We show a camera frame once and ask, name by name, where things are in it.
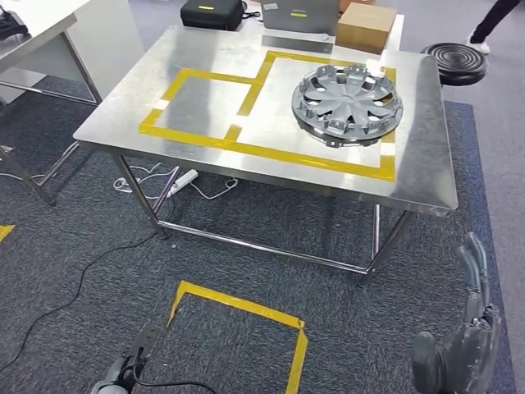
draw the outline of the yellow sticker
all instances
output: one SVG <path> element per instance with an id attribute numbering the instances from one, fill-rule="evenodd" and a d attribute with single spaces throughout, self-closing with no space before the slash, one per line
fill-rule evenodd
<path id="1" fill-rule="evenodd" d="M 171 305 L 170 316 L 167 319 L 167 326 L 171 324 L 171 321 L 175 317 L 175 312 L 177 306 L 181 301 L 184 294 L 192 294 L 208 300 L 220 302 L 221 304 L 229 305 L 237 309 L 241 309 L 251 314 L 256 314 L 263 318 L 269 318 L 275 322 L 282 323 L 292 328 L 297 328 L 297 342 L 295 344 L 295 352 L 292 359 L 292 367 L 290 369 L 288 383 L 286 386 L 285 394 L 296 394 L 299 390 L 299 381 L 301 379 L 302 365 L 305 362 L 306 347 L 309 345 L 309 340 L 305 334 L 305 322 L 290 314 L 285 314 L 278 310 L 269 308 L 267 306 L 256 304 L 251 301 L 241 300 L 241 298 L 233 297 L 218 291 L 207 289 L 202 286 L 194 285 L 192 283 L 181 281 L 179 284 L 175 298 Z"/>
<path id="2" fill-rule="evenodd" d="M 0 226 L 0 242 L 7 237 L 10 232 L 13 231 L 14 226 Z"/>

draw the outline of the black coiled object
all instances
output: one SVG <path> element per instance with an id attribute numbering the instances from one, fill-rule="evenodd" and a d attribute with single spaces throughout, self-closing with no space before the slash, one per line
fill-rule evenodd
<path id="1" fill-rule="evenodd" d="M 482 80 L 489 66 L 484 55 L 463 44 L 432 44 L 421 53 L 436 58 L 442 85 L 473 85 Z"/>

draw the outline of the black case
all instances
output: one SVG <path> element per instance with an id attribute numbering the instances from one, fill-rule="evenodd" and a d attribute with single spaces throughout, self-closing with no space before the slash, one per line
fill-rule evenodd
<path id="1" fill-rule="evenodd" d="M 184 26 L 235 30 L 243 18 L 241 0 L 188 0 L 181 8 Z"/>

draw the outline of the person's leg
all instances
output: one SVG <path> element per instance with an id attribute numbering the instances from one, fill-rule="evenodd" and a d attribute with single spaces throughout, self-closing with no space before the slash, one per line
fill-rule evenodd
<path id="1" fill-rule="evenodd" d="M 481 44 L 499 22 L 518 5 L 520 0 L 498 0 L 471 37 L 471 44 Z"/>

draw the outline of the floor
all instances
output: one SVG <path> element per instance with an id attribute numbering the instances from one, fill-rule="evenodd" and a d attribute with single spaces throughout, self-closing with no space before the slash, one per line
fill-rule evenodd
<path id="1" fill-rule="evenodd" d="M 155 23 L 143 16 L 138 25 L 152 24 L 146 45 L 160 33 L 163 21 L 180 23 L 178 0 L 130 0 L 136 15 L 157 15 Z M 494 3 L 493 0 L 378 0 L 379 6 L 395 7 L 404 14 L 401 50 L 419 52 L 428 44 L 462 42 Z M 513 365 L 520 394 L 525 393 L 525 282 L 523 232 L 525 182 L 521 172 L 525 140 L 516 138 L 525 124 L 520 107 L 525 89 L 525 2 L 509 14 L 489 38 L 487 76 L 474 86 L 444 90 L 447 100 L 470 103 L 474 108 L 496 255 L 508 323 Z"/>
<path id="2" fill-rule="evenodd" d="M 38 87 L 62 90 L 63 84 L 47 77 Z M 78 95 L 77 87 L 66 84 Z M 121 174 L 104 153 L 81 149 L 67 161 L 47 186 L 57 198 L 54 208 L 22 182 L 0 177 L 0 222 L 16 224 L 0 245 L 0 366 L 18 351 L 35 317 L 71 300 L 84 272 L 78 299 L 33 326 L 22 356 L 0 373 L 2 393 L 89 392 L 145 323 L 165 327 L 174 293 L 184 280 L 304 321 L 308 345 L 300 393 L 352 387 L 352 392 L 365 394 L 416 394 L 410 367 L 413 338 L 421 330 L 443 338 L 457 325 L 463 309 L 462 275 L 454 250 L 466 231 L 474 231 L 485 245 L 492 300 L 502 304 L 472 106 L 446 102 L 445 109 L 459 208 L 449 218 L 417 216 L 388 263 L 365 287 L 358 286 L 358 275 L 318 264 L 175 232 L 168 240 L 152 236 L 133 195 L 112 190 Z M 71 130 L 91 110 L 24 94 L 0 112 L 2 142 L 23 147 L 14 151 L 17 158 L 38 172 L 69 144 Z M 153 179 L 146 191 L 158 195 L 164 180 Z M 195 183 L 215 194 L 224 181 L 201 173 Z M 371 228 L 369 204 L 250 181 L 213 201 L 187 187 L 171 202 L 184 208 L 172 211 L 168 203 L 160 216 L 357 264 L 370 255 L 370 233 L 362 231 Z M 399 215 L 382 210 L 382 239 Z M 107 253 L 141 240 L 148 241 Z M 220 393 L 282 394 L 293 380 L 294 354 L 302 354 L 294 349 L 297 335 L 296 328 L 269 318 L 185 295 L 143 378 L 198 380 Z M 492 392 L 515 392 L 505 323 L 494 374 Z M 134 392 L 202 391 L 137 387 Z"/>

